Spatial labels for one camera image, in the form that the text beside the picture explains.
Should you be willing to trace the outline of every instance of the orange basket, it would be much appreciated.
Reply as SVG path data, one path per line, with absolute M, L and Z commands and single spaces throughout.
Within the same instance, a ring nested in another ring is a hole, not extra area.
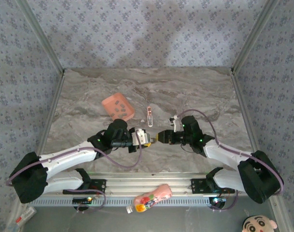
M 120 118 L 124 121 L 134 117 L 135 110 L 121 93 L 115 93 L 102 101 L 106 112 L 113 120 Z

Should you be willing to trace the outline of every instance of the bottle label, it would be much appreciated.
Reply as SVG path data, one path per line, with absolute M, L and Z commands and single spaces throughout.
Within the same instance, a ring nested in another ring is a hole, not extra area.
M 23 224 L 25 224 L 28 220 L 30 220 L 31 217 L 36 214 L 36 209 L 34 207 L 28 206 L 23 212 L 23 214 L 16 219 L 16 223 L 19 227 L 21 227 Z
M 155 197 L 153 194 L 149 195 L 148 197 L 143 197 L 140 200 L 140 204 L 136 205 L 136 211 L 139 213 L 144 212 L 147 209 L 150 209 L 156 203 L 158 203 L 158 201 L 158 198 Z

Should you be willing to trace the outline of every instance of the metal frame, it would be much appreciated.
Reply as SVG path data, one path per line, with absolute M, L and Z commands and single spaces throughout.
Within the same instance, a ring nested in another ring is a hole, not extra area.
M 133 205 L 135 197 L 106 197 L 105 207 L 127 207 Z M 71 196 L 59 196 L 54 197 L 53 200 L 51 197 L 40 197 L 35 201 L 31 202 L 30 205 L 33 207 L 45 207 L 45 206 L 54 206 L 54 207 L 69 207 L 77 206 L 78 203 L 72 203 L 73 197 Z M 104 199 L 94 197 L 92 201 L 88 204 L 91 206 L 101 206 L 104 202 Z M 158 202 L 154 206 L 186 206 L 186 207 L 197 207 L 197 206 L 210 206 L 210 201 L 208 197 L 171 197 L 167 200 Z
M 250 34 L 248 35 L 246 41 L 243 44 L 241 51 L 239 52 L 236 60 L 233 64 L 232 70 L 233 74 L 237 74 L 244 62 L 246 61 L 250 51 L 252 50 L 253 46 L 255 45 L 259 35 L 261 34 L 262 30 L 264 29 L 266 23 L 268 22 L 271 14 L 273 13 L 274 9 L 278 5 L 280 0 L 267 0 L 261 10 L 257 21 L 255 22 L 254 26 Z
M 50 58 L 53 66 L 56 70 L 61 74 L 63 73 L 63 67 L 53 50 L 52 46 L 50 45 L 44 31 L 42 30 L 39 22 L 36 19 L 35 14 L 33 13 L 29 3 L 26 0 L 16 0 L 17 5 L 21 9 L 22 13 L 24 14 L 26 20 L 29 22 L 30 26 L 32 27 L 37 39 L 41 43 L 43 49 L 47 53 L 48 57 Z
M 259 145 L 257 142 L 257 137 L 253 129 L 253 125 L 250 120 L 250 115 L 248 109 L 245 106 L 245 101 L 243 95 L 241 94 L 240 84 L 238 79 L 231 74 L 231 78 L 233 81 L 233 85 L 236 91 L 237 99 L 241 106 L 241 112 L 244 118 L 244 122 L 246 125 L 246 129 L 249 135 L 249 139 L 252 145 L 253 150 L 258 150 Z M 64 77 L 60 80 L 58 91 L 54 97 L 53 107 L 51 108 L 51 112 L 49 114 L 49 118 L 47 119 L 47 125 L 45 127 L 45 132 L 42 136 L 42 140 L 40 146 L 38 147 L 38 151 L 43 151 L 45 146 L 45 141 L 47 140 L 47 136 L 49 133 L 49 129 L 52 123 L 52 117 L 54 115 L 56 105 L 59 99 L 59 95 L 62 89 L 62 85 L 64 82 Z M 107 186 L 106 193 L 108 196 L 114 197 L 124 197 L 124 196 L 137 196 L 141 193 L 148 192 L 150 190 L 155 189 L 161 183 L 169 183 L 172 186 L 172 191 L 175 192 L 176 196 L 180 197 L 191 197 L 191 191 L 188 188 L 190 184 L 191 178 L 201 178 L 205 177 L 204 174 L 198 173 L 160 173 L 160 174 L 145 174 L 145 173 L 90 173 L 91 178 L 105 178 L 111 181 L 111 185 Z M 47 195 L 50 197 L 60 197 L 58 193 Z M 197 195 L 201 197 L 209 197 L 212 195 Z M 286 206 L 284 204 L 284 200 L 282 196 L 273 196 L 270 198 L 270 203 L 272 205 L 273 212 L 275 214 L 279 231 L 280 232 L 294 232 L 292 223 L 289 219 Z M 26 205 L 20 203 L 19 199 L 16 199 L 12 213 L 9 216 L 8 223 L 16 218 L 23 212 Z
M 241 87 L 238 79 L 235 77 L 235 75 L 231 74 L 231 78 L 234 84 L 234 88 L 236 91 L 237 99 L 239 101 L 239 104 L 241 106 L 241 112 L 243 116 L 243 120 L 245 122 L 245 126 L 248 132 L 248 136 L 251 142 L 251 146 L 253 150 L 259 150 L 259 144 L 257 140 L 256 133 L 254 131 L 254 126 L 252 124 L 252 121 L 250 120 L 250 113 L 248 111 L 248 108 L 245 105 L 245 100 L 243 95 L 241 94 Z M 276 217 L 276 221 L 279 227 L 280 232 L 294 232 L 294 228 L 292 225 L 292 222 L 288 215 L 288 210 L 286 208 L 286 205 L 284 203 L 284 198 L 282 196 L 272 196 L 269 198 L 273 213 Z

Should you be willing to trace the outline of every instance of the plastic bottle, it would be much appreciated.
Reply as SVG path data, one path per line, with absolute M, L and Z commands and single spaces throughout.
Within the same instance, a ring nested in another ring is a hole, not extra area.
M 147 209 L 150 209 L 156 203 L 166 200 L 172 196 L 171 189 L 168 184 L 160 185 L 156 190 L 137 196 L 134 199 L 134 207 L 137 212 L 142 213 Z M 127 212 L 130 214 L 133 212 L 133 206 L 126 207 Z
M 13 221 L 7 228 L 6 232 L 19 232 L 20 228 L 27 223 L 36 214 L 36 209 L 32 206 L 27 206 L 26 210 Z

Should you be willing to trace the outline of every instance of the bottle cap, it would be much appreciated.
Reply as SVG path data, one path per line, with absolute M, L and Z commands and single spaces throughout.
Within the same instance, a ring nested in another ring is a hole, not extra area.
M 133 212 L 133 207 L 131 205 L 126 207 L 127 213 L 130 214 Z

